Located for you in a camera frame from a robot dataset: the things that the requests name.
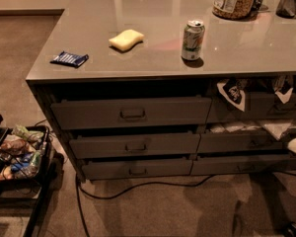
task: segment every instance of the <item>silver can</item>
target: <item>silver can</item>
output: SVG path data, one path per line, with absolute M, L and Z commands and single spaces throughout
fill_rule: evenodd
M 184 41 L 182 45 L 182 58 L 185 60 L 197 60 L 203 42 L 205 27 L 202 21 L 188 21 L 185 27 Z

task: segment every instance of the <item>blue snack bar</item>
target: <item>blue snack bar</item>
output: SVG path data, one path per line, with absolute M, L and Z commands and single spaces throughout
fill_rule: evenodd
M 57 57 L 50 61 L 50 63 L 60 64 L 78 68 L 89 59 L 89 55 L 78 55 L 62 51 Z

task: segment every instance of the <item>gray countertop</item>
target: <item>gray countertop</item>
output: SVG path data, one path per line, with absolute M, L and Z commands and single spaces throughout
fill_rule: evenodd
M 212 14 L 213 0 L 71 0 L 37 58 L 27 80 L 104 80 L 228 74 L 296 73 L 296 19 L 275 15 L 279 0 L 254 20 L 228 21 Z M 181 59 L 184 27 L 201 19 L 201 60 Z M 120 53 L 109 39 L 124 30 L 144 42 Z M 75 69 L 50 64 L 62 50 L 88 53 Z

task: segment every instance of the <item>concrete floor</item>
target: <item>concrete floor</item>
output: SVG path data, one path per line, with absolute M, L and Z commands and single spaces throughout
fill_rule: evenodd
M 1 126 L 32 126 L 45 119 L 25 78 L 57 20 L 56 16 L 0 17 Z M 53 145 L 65 157 L 62 187 L 44 205 L 38 236 L 85 236 L 75 171 L 57 139 Z M 194 184 L 205 178 L 96 181 L 82 187 L 109 197 L 145 182 Z M 81 193 L 80 198 L 90 236 L 282 236 L 280 230 L 296 222 L 296 177 L 282 173 L 220 175 L 196 188 L 147 185 L 114 199 Z M 26 218 L 0 216 L 0 236 L 22 236 L 25 226 Z

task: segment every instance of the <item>can lid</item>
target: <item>can lid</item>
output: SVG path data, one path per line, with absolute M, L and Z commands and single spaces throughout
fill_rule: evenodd
M 191 21 L 188 21 L 187 24 L 193 28 L 201 27 L 204 25 L 204 23 L 201 20 L 191 20 Z

